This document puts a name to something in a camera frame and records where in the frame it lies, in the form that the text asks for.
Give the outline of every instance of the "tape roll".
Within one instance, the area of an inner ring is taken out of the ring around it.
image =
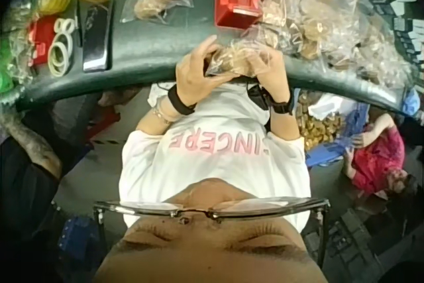
[[[61,41],[60,38],[65,38],[66,39],[66,43],[64,43],[64,41]],[[57,42],[61,42],[63,44],[66,45],[66,50],[68,51],[68,59],[71,58],[72,56],[72,52],[74,51],[74,41],[72,40],[72,37],[68,34],[68,33],[58,33],[54,38],[53,38],[53,44],[57,43]],[[61,62],[57,61],[57,60],[53,60],[53,63],[55,66],[61,66]]]
[[[61,66],[55,66],[53,64],[53,60],[58,60],[56,54],[60,52],[63,59],[63,64]],[[69,55],[68,51],[66,50],[66,47],[61,42],[55,42],[53,43],[50,48],[48,49],[48,69],[50,70],[50,73],[53,76],[60,77],[66,74],[68,71],[70,62],[69,62]]]
[[[53,29],[55,33],[72,34],[75,31],[75,27],[76,27],[75,20],[58,18],[54,22]]]

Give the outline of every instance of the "black watch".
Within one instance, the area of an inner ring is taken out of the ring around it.
[[[177,94],[177,85],[174,85],[170,88],[170,90],[168,91],[168,97],[171,101],[172,106],[174,106],[174,109],[179,114],[190,115],[194,113],[194,108],[196,107],[196,104],[190,106],[185,105]]]
[[[290,98],[287,102],[277,103],[274,101],[272,96],[269,96],[270,98],[270,104],[272,106],[272,109],[277,114],[290,114],[293,115],[294,110],[294,93],[293,90],[290,89]]]

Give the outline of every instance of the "work table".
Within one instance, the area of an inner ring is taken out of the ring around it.
[[[147,21],[120,23],[125,0],[114,1],[111,69],[83,73],[82,49],[75,47],[70,71],[61,78],[53,78],[42,67],[40,73],[46,76],[38,77],[27,88],[19,101],[20,108],[114,87],[174,80],[176,63],[209,35],[218,34],[225,44],[238,34],[215,27],[215,0],[193,0],[194,8],[172,9],[169,25]],[[307,62],[290,57],[285,61],[290,85],[294,87],[331,92],[391,111],[401,109],[402,90],[390,91],[358,79],[352,82],[344,73],[311,71]]]

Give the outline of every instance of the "tattooed arm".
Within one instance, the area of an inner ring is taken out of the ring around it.
[[[19,143],[31,161],[59,179],[62,163],[46,140],[23,125],[16,111],[4,107],[0,111],[0,125]]]

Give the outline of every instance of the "black phone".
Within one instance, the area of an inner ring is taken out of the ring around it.
[[[87,12],[83,40],[83,71],[105,71],[111,67],[110,45],[113,1],[92,5]]]

